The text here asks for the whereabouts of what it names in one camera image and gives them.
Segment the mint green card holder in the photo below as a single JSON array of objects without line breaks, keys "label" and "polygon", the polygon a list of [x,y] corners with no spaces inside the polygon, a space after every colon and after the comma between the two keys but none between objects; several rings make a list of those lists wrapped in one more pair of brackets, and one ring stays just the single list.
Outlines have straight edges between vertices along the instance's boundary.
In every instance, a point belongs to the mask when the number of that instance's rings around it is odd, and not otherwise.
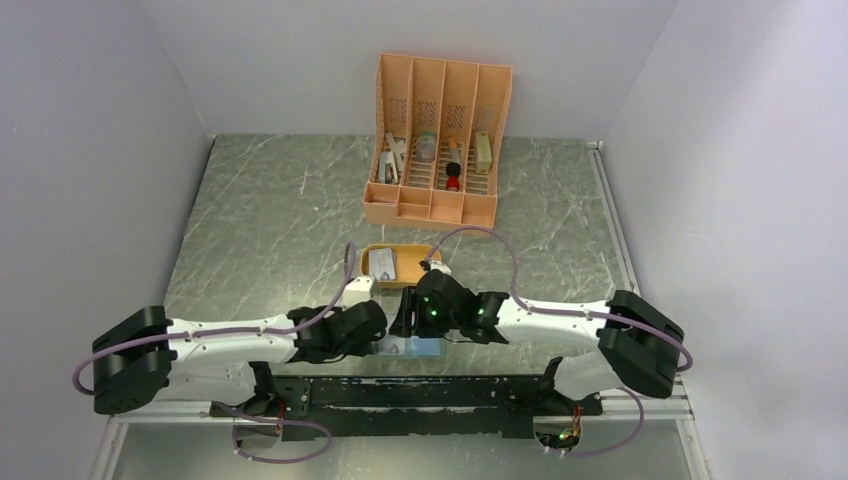
[{"label": "mint green card holder", "polygon": [[436,358],[444,355],[444,346],[438,338],[387,335],[376,343],[375,353],[384,357]]}]

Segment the silver credit card stack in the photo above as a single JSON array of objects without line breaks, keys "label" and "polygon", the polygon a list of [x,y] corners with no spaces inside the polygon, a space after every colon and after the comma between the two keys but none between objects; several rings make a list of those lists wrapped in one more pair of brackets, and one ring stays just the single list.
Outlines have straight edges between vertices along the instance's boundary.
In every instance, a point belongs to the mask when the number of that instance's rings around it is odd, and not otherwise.
[{"label": "silver credit card stack", "polygon": [[375,248],[368,251],[368,273],[381,282],[397,279],[396,253],[392,248]]}]

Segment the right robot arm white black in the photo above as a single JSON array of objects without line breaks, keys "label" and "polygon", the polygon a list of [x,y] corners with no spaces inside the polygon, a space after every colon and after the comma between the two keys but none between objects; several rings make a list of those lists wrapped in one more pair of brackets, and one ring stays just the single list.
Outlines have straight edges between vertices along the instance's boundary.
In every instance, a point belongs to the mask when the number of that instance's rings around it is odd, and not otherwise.
[{"label": "right robot arm white black", "polygon": [[692,363],[684,330],[634,292],[583,303],[535,301],[501,291],[475,293],[441,271],[402,291],[390,333],[442,338],[455,331],[481,345],[546,342],[575,350],[551,361],[539,391],[550,413],[614,388],[650,398],[673,393],[677,373]]}]

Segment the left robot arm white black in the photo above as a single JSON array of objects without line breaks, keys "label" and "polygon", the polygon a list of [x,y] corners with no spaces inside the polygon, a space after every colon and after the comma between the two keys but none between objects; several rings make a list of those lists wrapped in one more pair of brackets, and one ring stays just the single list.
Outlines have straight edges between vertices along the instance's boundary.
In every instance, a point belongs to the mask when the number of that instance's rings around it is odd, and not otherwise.
[{"label": "left robot arm white black", "polygon": [[93,409],[118,415],[151,402],[215,401],[261,416],[273,409],[276,364],[367,356],[387,328],[373,300],[300,307],[258,320],[192,322],[144,307],[92,343]]}]

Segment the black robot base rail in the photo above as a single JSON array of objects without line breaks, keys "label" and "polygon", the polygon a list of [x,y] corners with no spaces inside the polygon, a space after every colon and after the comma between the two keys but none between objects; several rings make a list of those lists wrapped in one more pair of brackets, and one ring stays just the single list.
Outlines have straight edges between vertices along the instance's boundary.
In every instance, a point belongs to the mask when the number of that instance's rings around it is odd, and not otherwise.
[{"label": "black robot base rail", "polygon": [[267,395],[236,411],[285,424],[284,441],[312,440],[325,426],[336,437],[499,434],[532,439],[541,417],[599,416],[600,396],[570,400],[542,374],[506,376],[276,376]]}]

